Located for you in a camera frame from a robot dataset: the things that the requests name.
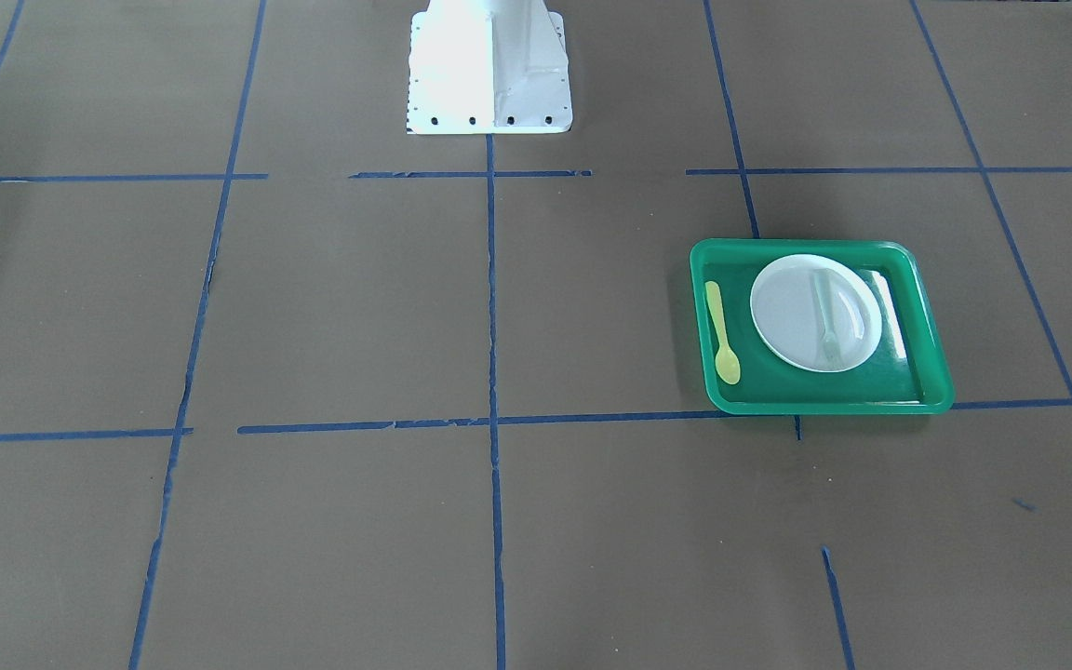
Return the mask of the translucent plastic fork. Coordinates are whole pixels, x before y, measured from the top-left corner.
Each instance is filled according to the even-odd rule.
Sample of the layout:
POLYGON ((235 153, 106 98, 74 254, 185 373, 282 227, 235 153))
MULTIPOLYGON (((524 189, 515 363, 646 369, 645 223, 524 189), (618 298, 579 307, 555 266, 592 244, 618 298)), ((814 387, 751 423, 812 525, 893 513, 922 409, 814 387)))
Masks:
POLYGON ((812 285, 821 324, 821 347, 824 360, 830 368, 838 368, 842 364, 842 347, 839 347, 837 327, 835 327, 834 313, 831 309, 829 272, 827 270, 815 271, 812 276, 812 285))

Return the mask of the yellow plastic spoon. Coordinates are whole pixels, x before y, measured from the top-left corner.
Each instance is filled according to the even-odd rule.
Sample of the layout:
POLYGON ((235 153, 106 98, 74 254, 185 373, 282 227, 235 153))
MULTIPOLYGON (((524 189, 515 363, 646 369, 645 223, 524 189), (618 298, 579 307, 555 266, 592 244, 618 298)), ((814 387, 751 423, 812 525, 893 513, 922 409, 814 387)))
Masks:
POLYGON ((727 328, 726 309, 723 304, 723 291, 715 281, 703 284, 706 308, 714 327, 716 349, 714 364, 717 377, 727 385, 736 385, 742 378, 742 366, 733 351, 727 328))

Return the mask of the white round plate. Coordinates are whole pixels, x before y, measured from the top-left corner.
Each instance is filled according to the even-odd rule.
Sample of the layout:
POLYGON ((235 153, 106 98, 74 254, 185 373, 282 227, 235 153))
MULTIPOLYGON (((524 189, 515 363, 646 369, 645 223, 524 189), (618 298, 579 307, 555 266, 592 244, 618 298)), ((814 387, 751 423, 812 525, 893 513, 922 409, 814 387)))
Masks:
POLYGON ((762 268, 750 288, 750 315, 766 348, 792 368, 813 373, 847 372, 864 364, 882 340, 882 311, 866 280, 846 264, 815 254, 793 254, 762 268), (829 272, 831 309, 842 364, 830 368, 821 347, 820 315, 812 276, 829 272))

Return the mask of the green plastic tray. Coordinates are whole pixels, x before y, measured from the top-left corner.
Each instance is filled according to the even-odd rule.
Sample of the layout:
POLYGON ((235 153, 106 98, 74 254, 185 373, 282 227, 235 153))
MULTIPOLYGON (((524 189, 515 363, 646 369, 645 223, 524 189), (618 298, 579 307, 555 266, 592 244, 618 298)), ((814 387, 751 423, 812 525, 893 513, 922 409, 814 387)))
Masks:
POLYGON ((733 415, 941 414, 956 386, 932 314, 915 256, 906 247, 877 240, 739 240, 711 238, 690 251, 703 386, 716 407, 733 415), (823 374, 792 368, 766 348, 750 315, 750 288, 772 260, 815 254, 838 260, 866 280, 882 311, 882 340, 875 355, 847 372, 823 374), (729 342, 742 378, 727 385, 716 374, 716 339, 704 284, 723 291, 729 342))

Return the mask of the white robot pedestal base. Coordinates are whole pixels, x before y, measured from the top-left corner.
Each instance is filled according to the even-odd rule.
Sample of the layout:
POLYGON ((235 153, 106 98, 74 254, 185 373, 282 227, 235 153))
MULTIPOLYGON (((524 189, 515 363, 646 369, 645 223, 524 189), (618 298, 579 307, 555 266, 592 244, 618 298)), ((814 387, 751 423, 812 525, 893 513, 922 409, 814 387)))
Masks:
POLYGON ((430 1, 411 17, 410 38, 408 133, 574 126, 565 21, 544 1, 430 1))

